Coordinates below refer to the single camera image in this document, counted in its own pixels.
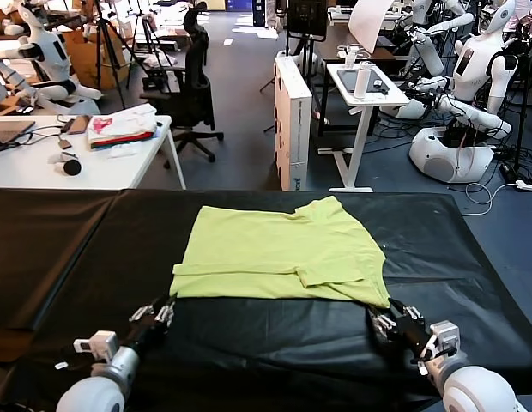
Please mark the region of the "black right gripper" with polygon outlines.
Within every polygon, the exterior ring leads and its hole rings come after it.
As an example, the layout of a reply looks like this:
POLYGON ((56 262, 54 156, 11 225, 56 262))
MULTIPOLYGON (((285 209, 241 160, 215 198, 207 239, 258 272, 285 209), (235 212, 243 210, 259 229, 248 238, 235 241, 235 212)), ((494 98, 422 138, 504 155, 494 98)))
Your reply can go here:
POLYGON ((431 338, 431 333, 426 331, 425 319, 415 306, 396 299, 389 299, 389 302, 390 307, 401 315, 396 321, 390 311, 367 308, 375 336, 378 340, 397 342, 410 349, 415 359, 422 359, 431 338))

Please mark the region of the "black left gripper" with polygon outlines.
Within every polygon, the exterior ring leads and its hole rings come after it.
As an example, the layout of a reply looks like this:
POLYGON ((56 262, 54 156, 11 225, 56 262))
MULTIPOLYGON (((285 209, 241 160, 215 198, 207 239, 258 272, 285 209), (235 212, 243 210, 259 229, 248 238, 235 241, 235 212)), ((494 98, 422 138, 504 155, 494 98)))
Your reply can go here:
POLYGON ((163 294, 139 308, 129 317, 130 331, 125 338, 125 346, 137 353, 146 353, 159 345, 174 316, 176 300, 163 294))

